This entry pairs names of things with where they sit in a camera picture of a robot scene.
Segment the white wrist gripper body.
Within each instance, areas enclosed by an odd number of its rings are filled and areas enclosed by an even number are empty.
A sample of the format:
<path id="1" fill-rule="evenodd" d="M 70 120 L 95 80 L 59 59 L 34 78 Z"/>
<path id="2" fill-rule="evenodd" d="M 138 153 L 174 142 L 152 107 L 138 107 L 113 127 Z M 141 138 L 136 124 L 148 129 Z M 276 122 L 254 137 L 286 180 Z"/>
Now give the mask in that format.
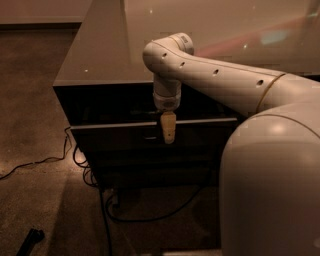
<path id="1" fill-rule="evenodd" d="M 175 111 L 181 102 L 181 84 L 154 84 L 153 100 L 159 111 Z"/>

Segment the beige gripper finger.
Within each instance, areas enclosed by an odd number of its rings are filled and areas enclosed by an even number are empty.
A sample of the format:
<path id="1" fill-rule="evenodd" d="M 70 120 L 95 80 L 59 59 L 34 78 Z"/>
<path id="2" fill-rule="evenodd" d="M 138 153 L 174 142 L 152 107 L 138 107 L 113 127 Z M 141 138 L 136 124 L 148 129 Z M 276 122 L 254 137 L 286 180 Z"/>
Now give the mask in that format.
<path id="1" fill-rule="evenodd" d="M 164 112 L 160 117 L 164 142 L 172 144 L 175 140 L 176 115 L 172 111 Z"/>

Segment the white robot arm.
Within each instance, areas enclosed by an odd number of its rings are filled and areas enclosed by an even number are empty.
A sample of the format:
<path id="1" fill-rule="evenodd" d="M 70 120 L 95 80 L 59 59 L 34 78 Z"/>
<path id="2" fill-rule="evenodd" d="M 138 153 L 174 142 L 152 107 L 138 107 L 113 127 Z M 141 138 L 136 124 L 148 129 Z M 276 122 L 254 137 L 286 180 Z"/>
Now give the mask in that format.
<path id="1" fill-rule="evenodd" d="M 157 108 L 183 83 L 245 116 L 220 165 L 223 256 L 320 256 L 320 88 L 285 72 L 196 57 L 174 34 L 143 50 Z"/>

